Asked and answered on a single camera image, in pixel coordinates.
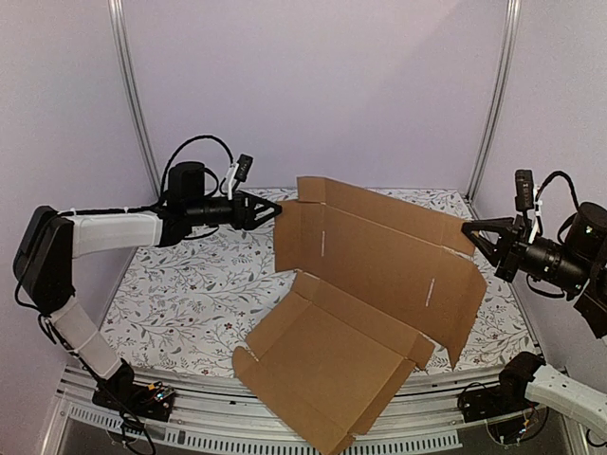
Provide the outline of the right aluminium frame post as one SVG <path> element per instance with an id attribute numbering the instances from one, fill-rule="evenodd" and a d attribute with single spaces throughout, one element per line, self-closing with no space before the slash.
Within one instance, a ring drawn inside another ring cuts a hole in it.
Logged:
<path id="1" fill-rule="evenodd" d="M 499 125 L 510 67 L 515 52 L 517 34 L 521 17 L 521 0 L 506 2 L 506 16 L 504 32 L 499 52 L 497 72 L 493 85 L 492 95 L 487 111 L 487 117 L 472 172 L 465 193 L 466 201 L 472 206 L 479 195 L 480 187 L 487 168 L 492 144 Z"/>

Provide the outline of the left aluminium frame post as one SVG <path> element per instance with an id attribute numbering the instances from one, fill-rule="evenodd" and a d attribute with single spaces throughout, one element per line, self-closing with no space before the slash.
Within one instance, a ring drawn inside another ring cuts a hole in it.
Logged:
<path id="1" fill-rule="evenodd" d="M 132 118 L 138 148 L 142 157 L 143 166 L 149 179 L 155 197 L 160 196 L 160 172 L 156 164 L 149 137 L 142 104 L 138 93 L 135 68 L 129 46 L 127 26 L 123 2 L 109 0 L 107 2 L 110 25 L 117 52 L 122 84 L 124 86 L 127 106 Z"/>

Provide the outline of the aluminium front rail base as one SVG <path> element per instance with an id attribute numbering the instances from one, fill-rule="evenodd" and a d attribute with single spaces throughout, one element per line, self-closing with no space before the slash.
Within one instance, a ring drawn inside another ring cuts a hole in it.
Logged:
<path id="1" fill-rule="evenodd" d="M 584 429 L 556 411 L 539 411 L 530 435 L 508 445 L 496 433 L 513 415 L 467 423 L 456 406 L 475 382 L 492 386 L 497 368 L 418 374 L 407 380 L 349 454 L 588 454 Z M 168 422 L 146 427 L 160 454 L 313 454 L 315 448 L 285 426 L 238 380 L 138 371 L 138 380 L 162 379 L 176 388 Z M 43 454 L 124 454 L 116 412 L 93 405 L 93 380 L 65 368 L 53 400 Z"/>

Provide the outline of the floral patterned table mat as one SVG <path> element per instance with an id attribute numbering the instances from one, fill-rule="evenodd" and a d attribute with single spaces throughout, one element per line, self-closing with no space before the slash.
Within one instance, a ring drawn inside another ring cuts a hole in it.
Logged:
<path id="1" fill-rule="evenodd" d="M 231 377 L 232 351 L 289 291 L 295 274 L 275 272 L 273 225 L 253 231 L 196 230 L 197 240 L 135 253 L 105 314 L 101 332 L 132 366 Z M 511 288 L 480 252 L 487 283 L 457 365 L 436 346 L 425 374 L 499 367 L 540 349 Z"/>

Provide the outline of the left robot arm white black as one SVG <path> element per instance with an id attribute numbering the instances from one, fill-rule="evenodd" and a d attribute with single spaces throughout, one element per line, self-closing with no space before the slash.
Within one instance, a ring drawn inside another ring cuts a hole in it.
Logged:
<path id="1" fill-rule="evenodd" d="M 241 156 L 230 164 L 226 180 L 207 191 L 205 178 L 210 170 L 201 162 L 180 162 L 165 169 L 163 190 L 153 205 L 65 212 L 40 206 L 33 212 L 13 261 L 15 293 L 29 297 L 27 307 L 37 311 L 47 336 L 90 371 L 119 410 L 134 410 L 141 393 L 132 367 L 78 303 L 74 261 L 109 250 L 175 246 L 194 240 L 196 227 L 255 230 L 279 216 L 282 208 L 239 190 L 250 166 L 249 156 Z"/>

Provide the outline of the aluminium frame post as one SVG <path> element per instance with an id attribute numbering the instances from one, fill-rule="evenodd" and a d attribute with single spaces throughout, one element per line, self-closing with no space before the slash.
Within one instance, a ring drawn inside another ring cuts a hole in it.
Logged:
<path id="1" fill-rule="evenodd" d="M 110 25 L 117 52 L 122 84 L 124 86 L 127 106 L 132 118 L 138 148 L 142 157 L 143 166 L 149 179 L 155 197 L 160 196 L 160 172 L 156 164 L 149 137 L 142 104 L 138 93 L 135 68 L 129 46 L 127 26 L 123 2 L 109 0 L 107 2 Z"/>
<path id="2" fill-rule="evenodd" d="M 521 17 L 521 0 L 506 2 L 506 16 L 504 32 L 499 52 L 497 72 L 493 85 L 492 95 L 487 111 L 487 117 L 472 172 L 465 193 L 466 201 L 472 206 L 479 195 L 480 187 L 487 168 L 492 144 L 499 125 L 510 67 L 515 52 L 517 34 Z"/>

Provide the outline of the brown cardboard box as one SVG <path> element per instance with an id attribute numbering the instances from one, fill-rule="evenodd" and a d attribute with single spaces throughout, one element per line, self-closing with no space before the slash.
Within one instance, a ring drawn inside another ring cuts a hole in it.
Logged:
<path id="1" fill-rule="evenodd" d="M 486 294 L 461 219 L 302 176 L 273 233 L 289 292 L 232 355 L 236 377 L 323 454 L 369 431 L 436 346 L 456 364 Z"/>

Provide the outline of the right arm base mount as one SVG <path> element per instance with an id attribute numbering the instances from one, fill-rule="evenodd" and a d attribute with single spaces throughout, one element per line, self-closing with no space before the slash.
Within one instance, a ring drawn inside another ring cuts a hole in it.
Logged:
<path id="1" fill-rule="evenodd" d="M 537 370 L 546 366 L 542 355 L 521 352 L 499 372 L 498 384 L 469 383 L 457 396 L 456 406 L 466 423 L 485 421 L 489 438 L 498 446 L 519 446 L 544 430 L 549 408 L 540 416 L 537 402 L 524 397 Z"/>

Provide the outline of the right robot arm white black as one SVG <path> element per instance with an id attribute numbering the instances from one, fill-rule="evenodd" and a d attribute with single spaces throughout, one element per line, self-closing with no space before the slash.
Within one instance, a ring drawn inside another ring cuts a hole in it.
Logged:
<path id="1" fill-rule="evenodd" d="M 495 276 L 512 282 L 524 272 L 534 281 L 560 289 L 594 336 L 606 339 L 606 209 L 583 202 L 562 226 L 562 244 L 542 236 L 528 239 L 525 217 L 465 222 L 461 231 L 495 267 Z M 560 374 L 545 360 L 523 352 L 499 374 L 490 394 L 497 412 L 510 413 L 523 402 L 543 404 L 606 437 L 606 394 Z"/>

